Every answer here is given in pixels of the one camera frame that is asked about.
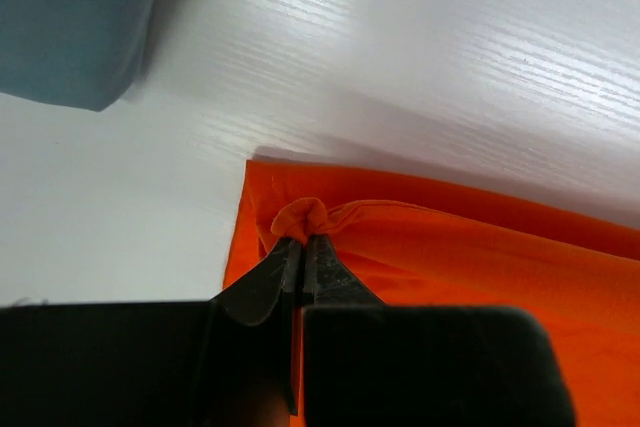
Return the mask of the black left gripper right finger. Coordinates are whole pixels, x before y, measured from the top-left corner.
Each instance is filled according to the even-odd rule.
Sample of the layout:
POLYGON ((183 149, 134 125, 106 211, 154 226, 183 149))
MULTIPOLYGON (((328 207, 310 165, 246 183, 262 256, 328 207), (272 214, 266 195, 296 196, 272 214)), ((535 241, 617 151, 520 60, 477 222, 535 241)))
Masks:
POLYGON ((329 237, 306 248, 304 420, 309 426, 572 426, 547 332, 507 306, 384 303, 329 237))

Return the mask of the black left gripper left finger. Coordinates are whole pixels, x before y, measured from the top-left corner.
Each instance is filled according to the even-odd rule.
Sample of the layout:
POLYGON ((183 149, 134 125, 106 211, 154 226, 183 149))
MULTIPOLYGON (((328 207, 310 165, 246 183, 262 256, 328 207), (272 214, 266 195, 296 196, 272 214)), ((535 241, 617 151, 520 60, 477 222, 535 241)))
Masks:
POLYGON ((298 411, 302 245, 204 301, 1 312, 5 426, 285 426, 298 411))

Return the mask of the orange t shirt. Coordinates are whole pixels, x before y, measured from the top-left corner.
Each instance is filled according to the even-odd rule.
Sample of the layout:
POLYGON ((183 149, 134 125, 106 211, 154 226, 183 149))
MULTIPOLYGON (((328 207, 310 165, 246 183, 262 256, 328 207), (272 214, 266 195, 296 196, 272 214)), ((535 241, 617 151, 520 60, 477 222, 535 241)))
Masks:
POLYGON ((471 187, 321 164, 246 164, 224 274, 330 237, 394 305, 507 304, 550 333, 582 426, 639 422, 639 234, 471 187))

